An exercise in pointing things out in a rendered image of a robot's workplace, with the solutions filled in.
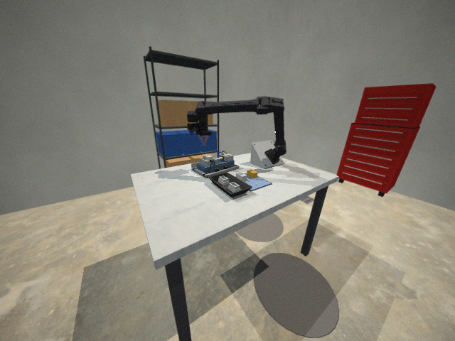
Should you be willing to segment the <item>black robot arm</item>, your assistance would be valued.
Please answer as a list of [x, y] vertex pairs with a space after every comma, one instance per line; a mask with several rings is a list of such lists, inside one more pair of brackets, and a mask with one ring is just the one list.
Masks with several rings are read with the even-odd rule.
[[[257, 114], [268, 114], [274, 112], [274, 128], [276, 141], [275, 148], [265, 151], [265, 154], [275, 164], [280, 161], [279, 157], [284, 155], [286, 141], [284, 140], [284, 100], [276, 97], [257, 97], [259, 99], [229, 101], [229, 102], [207, 102], [199, 101], [196, 111], [188, 111], [188, 131], [192, 134], [195, 131], [206, 131], [208, 114], [230, 113], [230, 112], [256, 112]], [[259, 106], [260, 105], [260, 106]], [[199, 124], [200, 123], [203, 124]]]

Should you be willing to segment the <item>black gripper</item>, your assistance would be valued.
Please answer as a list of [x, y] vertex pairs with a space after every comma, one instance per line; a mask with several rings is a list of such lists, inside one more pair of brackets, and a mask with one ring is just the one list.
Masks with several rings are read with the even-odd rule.
[[[206, 142], [207, 142], [209, 136], [212, 136], [212, 132], [208, 131], [208, 123], [204, 123], [204, 124], [206, 124], [206, 131], [203, 131], [203, 132], [196, 131], [196, 134], [198, 135], [198, 137], [199, 137], [199, 139], [200, 139], [200, 141], [201, 141], [203, 146], [206, 145]], [[205, 141], [204, 142], [203, 142], [203, 137], [205, 137]]]

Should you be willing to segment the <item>yellow rectangular block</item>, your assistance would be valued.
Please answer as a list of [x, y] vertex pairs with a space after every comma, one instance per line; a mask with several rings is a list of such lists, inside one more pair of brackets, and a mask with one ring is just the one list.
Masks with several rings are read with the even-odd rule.
[[257, 171], [254, 171], [254, 170], [248, 170], [247, 171], [247, 176], [251, 177], [251, 178], [257, 178]]

